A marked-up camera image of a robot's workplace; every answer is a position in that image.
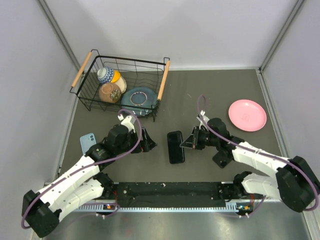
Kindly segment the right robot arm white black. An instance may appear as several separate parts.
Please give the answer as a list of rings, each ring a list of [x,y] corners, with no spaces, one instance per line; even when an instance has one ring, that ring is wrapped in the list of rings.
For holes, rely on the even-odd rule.
[[[319,204],[320,182],[304,158],[281,157],[256,148],[231,135],[220,118],[200,121],[180,146],[193,150],[215,147],[212,159],[220,168],[235,161],[261,172],[245,171],[234,177],[233,192],[239,198],[263,195],[281,200],[298,213],[314,210]]]

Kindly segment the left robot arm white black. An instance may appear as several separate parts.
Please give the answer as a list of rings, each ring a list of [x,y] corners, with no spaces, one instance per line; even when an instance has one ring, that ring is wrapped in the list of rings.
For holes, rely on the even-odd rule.
[[[147,153],[156,145],[144,127],[135,131],[115,125],[58,179],[37,192],[24,194],[22,227],[31,228],[40,238],[48,236],[73,210],[113,194],[113,181],[102,172],[107,166],[128,154]]]

